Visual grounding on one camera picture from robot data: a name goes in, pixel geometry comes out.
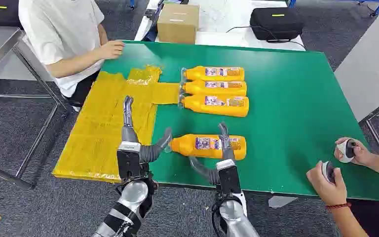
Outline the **person's right hand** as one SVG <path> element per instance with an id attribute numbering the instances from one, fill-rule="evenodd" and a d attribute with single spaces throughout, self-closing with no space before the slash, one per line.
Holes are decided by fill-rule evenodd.
<path id="1" fill-rule="evenodd" d="M 116 59 L 122 55 L 124 43 L 121 40 L 108 41 L 96 49 L 96 57 L 99 60 Z"/>
<path id="2" fill-rule="evenodd" d="M 338 145 L 346 143 L 349 140 L 355 143 L 355 146 L 353 146 L 355 156 L 353 158 L 344 158 L 344 153 L 338 148 Z M 363 145 L 363 143 L 349 137 L 342 137 L 335 141 L 334 156 L 340 162 L 349 159 L 349 162 L 362 166 L 367 166 L 373 158 L 373 154 Z"/>

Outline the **person's left hand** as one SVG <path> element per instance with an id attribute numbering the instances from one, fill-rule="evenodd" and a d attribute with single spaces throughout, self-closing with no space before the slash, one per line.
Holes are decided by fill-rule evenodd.
<path id="1" fill-rule="evenodd" d="M 314 168 L 306 173 L 306 176 L 327 206 L 336 206 L 347 203 L 347 190 L 340 168 L 334 168 L 335 183 L 325 179 L 322 173 L 323 162 L 319 161 Z"/>

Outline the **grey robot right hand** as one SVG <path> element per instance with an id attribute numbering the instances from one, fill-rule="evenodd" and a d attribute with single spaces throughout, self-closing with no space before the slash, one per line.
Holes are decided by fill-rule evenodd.
<path id="1" fill-rule="evenodd" d="M 216 163 L 216 168 L 209 169 L 200 163 L 196 157 L 189 157 L 189 162 L 193 170 L 203 176 L 212 185 L 220 184 L 220 171 L 235 166 L 235 156 L 231 146 L 228 128 L 224 122 L 220 122 L 218 127 L 221 130 L 219 139 L 222 143 L 222 159 Z"/>

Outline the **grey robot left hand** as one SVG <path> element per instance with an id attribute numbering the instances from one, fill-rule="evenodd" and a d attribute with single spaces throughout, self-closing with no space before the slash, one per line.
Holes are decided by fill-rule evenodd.
<path id="1" fill-rule="evenodd" d="M 172 128 L 168 127 L 165 129 L 164 135 L 155 144 L 146 146 L 142 145 L 139 140 L 137 133 L 134 130 L 133 120 L 132 120 L 132 103 L 134 99 L 126 95 L 123 101 L 123 127 L 121 130 L 121 142 L 126 142 L 131 148 L 135 147 L 137 144 L 139 149 L 139 159 L 140 162 L 154 162 L 158 159 L 160 153 L 168 146 L 172 140 Z"/>

